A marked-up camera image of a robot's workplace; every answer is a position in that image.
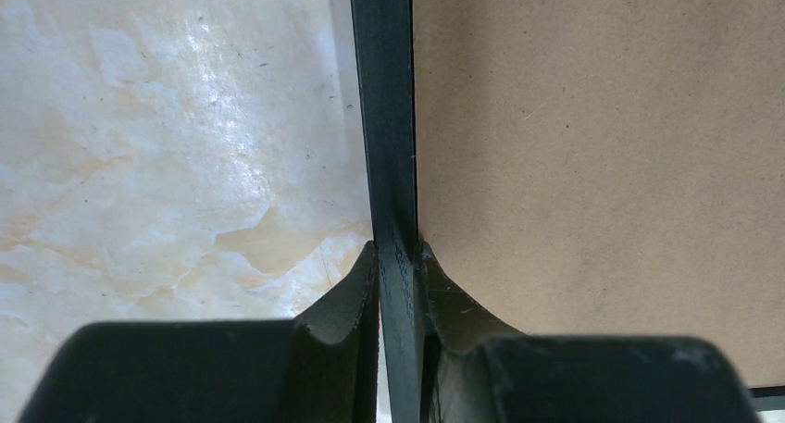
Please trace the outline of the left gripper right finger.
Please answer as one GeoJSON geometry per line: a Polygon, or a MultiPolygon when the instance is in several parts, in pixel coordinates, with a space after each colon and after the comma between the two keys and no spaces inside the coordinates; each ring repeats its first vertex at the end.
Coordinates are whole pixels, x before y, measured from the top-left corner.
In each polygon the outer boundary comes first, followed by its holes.
{"type": "Polygon", "coordinates": [[[424,422],[755,422],[730,361],[692,337],[516,330],[451,280],[430,246],[415,260],[427,319],[424,422]]]}

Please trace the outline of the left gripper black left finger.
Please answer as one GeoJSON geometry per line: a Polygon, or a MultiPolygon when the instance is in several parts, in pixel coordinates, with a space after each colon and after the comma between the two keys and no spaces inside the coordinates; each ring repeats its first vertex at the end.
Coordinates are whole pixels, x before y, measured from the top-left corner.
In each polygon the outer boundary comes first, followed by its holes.
{"type": "Polygon", "coordinates": [[[98,322],[59,349],[23,422],[372,422],[378,257],[297,317],[98,322]]]}

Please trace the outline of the black picture frame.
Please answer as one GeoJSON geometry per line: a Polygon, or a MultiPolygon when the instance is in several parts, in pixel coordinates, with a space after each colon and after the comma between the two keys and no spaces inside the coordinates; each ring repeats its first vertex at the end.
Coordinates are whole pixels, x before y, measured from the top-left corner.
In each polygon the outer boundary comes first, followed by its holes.
{"type": "MultiPolygon", "coordinates": [[[[429,246],[430,244],[421,234],[418,213],[414,2],[351,0],[351,3],[368,162],[372,228],[380,259],[380,306],[392,420],[424,422],[420,418],[420,405],[427,319],[421,304],[415,260],[418,247],[422,243],[429,246]]],[[[494,314],[446,271],[445,273],[468,295],[494,314]]],[[[748,385],[735,364],[717,345],[697,336],[634,333],[531,334],[512,327],[534,336],[673,336],[692,337],[709,342],[730,361],[742,385],[752,395],[752,403],[758,416],[755,422],[760,420],[763,412],[771,408],[773,399],[781,395],[784,389],[784,381],[768,386],[748,385]]]]}

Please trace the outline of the brown cardboard backing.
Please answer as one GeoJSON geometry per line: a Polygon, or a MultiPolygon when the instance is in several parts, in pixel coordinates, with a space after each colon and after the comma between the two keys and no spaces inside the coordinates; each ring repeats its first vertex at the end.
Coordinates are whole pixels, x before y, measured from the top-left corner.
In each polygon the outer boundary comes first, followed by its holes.
{"type": "Polygon", "coordinates": [[[784,381],[784,0],[413,0],[419,227],[531,334],[784,381]]]}

